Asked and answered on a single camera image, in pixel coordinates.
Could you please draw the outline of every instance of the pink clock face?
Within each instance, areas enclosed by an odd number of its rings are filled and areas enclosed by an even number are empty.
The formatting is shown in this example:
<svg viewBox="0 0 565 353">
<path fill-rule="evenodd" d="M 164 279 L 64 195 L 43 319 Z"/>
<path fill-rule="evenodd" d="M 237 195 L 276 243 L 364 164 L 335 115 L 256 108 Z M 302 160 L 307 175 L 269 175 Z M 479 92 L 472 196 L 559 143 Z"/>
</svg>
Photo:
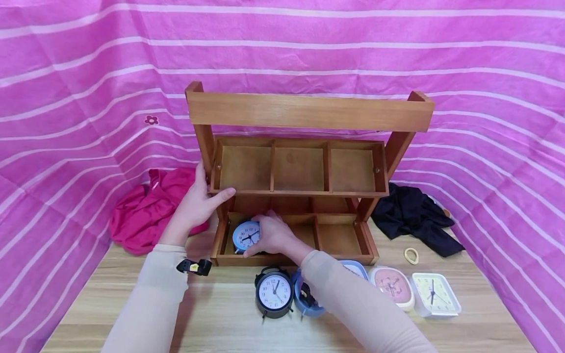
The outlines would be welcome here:
<svg viewBox="0 0 565 353">
<path fill-rule="evenodd" d="M 375 272 L 375 284 L 395 303 L 410 301 L 412 291 L 406 278 L 395 269 L 383 268 Z"/>
</svg>

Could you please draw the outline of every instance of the pink striped backdrop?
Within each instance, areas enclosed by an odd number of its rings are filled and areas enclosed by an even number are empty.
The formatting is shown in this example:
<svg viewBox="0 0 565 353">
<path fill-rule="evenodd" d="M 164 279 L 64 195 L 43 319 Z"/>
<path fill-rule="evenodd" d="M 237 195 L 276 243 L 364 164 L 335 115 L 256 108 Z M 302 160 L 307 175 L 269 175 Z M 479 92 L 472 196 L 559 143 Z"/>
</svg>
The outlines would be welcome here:
<svg viewBox="0 0 565 353">
<path fill-rule="evenodd" d="M 564 9 L 561 0 L 3 1 L 0 351 L 41 349 L 108 249 L 110 211 L 149 168 L 198 160 L 182 94 L 193 80 L 222 92 L 427 93 L 431 128 L 394 180 L 453 213 L 535 348 L 564 351 Z"/>
</svg>

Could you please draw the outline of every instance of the pink alarm clock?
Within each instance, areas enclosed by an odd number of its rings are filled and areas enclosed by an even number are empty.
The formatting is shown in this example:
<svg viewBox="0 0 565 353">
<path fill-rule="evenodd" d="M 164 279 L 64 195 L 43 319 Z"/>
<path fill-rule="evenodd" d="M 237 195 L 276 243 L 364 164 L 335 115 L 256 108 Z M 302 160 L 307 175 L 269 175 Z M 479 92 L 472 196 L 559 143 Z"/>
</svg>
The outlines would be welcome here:
<svg viewBox="0 0 565 353">
<path fill-rule="evenodd" d="M 378 266 L 369 272 L 369 281 L 404 311 L 414 308 L 414 292 L 404 273 L 392 267 Z"/>
</svg>

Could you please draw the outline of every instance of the wooden top rail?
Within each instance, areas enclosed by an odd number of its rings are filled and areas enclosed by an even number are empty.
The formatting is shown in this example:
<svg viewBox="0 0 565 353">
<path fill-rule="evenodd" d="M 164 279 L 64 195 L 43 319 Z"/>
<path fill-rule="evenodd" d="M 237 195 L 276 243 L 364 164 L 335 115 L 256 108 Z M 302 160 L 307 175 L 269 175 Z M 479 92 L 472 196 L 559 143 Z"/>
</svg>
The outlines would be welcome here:
<svg viewBox="0 0 565 353">
<path fill-rule="evenodd" d="M 425 132 L 434 103 L 413 91 L 408 101 L 204 93 L 201 82 L 185 90 L 193 125 Z"/>
</svg>

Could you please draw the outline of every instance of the black alarm clock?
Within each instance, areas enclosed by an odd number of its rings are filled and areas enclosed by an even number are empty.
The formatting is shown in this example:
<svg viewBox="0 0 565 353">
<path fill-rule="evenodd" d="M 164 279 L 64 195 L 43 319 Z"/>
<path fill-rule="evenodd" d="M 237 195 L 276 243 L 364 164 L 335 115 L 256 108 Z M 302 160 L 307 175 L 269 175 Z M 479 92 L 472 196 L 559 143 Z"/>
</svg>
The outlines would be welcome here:
<svg viewBox="0 0 565 353">
<path fill-rule="evenodd" d="M 269 266 L 255 277 L 255 302 L 263 318 L 278 319 L 292 312 L 293 298 L 294 290 L 287 271 Z"/>
</svg>

